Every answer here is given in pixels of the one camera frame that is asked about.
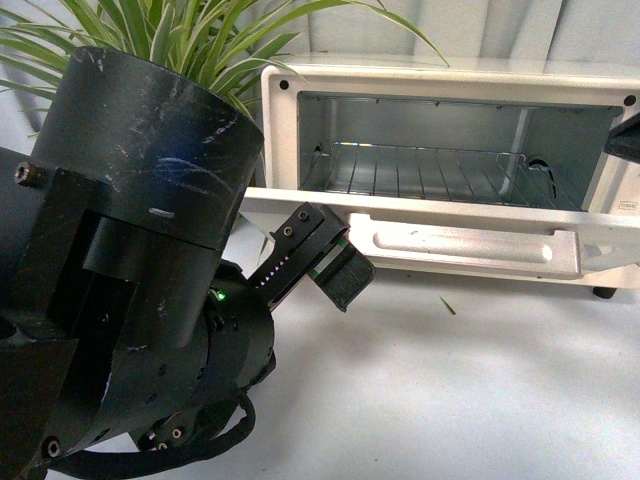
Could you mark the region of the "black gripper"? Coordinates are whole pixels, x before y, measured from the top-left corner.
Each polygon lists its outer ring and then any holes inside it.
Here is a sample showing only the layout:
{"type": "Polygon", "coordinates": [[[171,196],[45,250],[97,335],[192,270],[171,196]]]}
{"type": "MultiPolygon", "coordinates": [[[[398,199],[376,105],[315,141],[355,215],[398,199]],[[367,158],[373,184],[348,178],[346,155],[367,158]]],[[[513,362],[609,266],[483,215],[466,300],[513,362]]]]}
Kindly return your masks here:
{"type": "Polygon", "coordinates": [[[272,232],[274,250],[249,277],[268,306],[277,306],[309,273],[342,312],[375,277],[375,267],[346,238],[349,226],[329,207],[308,202],[272,232]]]}

